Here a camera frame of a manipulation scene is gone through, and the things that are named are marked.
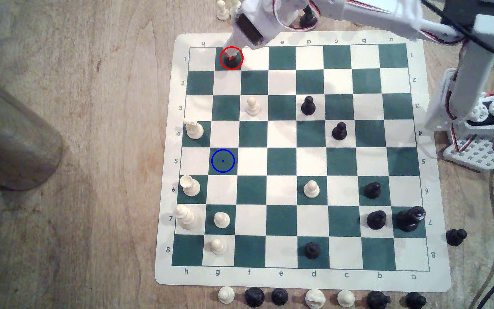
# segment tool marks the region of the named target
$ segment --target wood grain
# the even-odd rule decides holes
[[[0,190],[0,308],[247,308],[243,288],[225,306],[219,287],[154,280],[174,40],[230,31],[215,11],[214,1],[0,0],[0,83],[67,144],[43,186]],[[425,54],[432,91],[458,47],[426,43]],[[443,160],[439,169],[446,227],[469,236],[449,249],[453,286],[425,294],[427,307],[472,308],[494,283],[494,173]],[[305,308],[306,290],[288,292],[285,308]],[[324,308],[337,308],[337,292],[324,291]],[[355,294],[365,308],[367,292]],[[391,293],[388,308],[403,308],[404,295]],[[274,307],[267,296],[261,308]]]

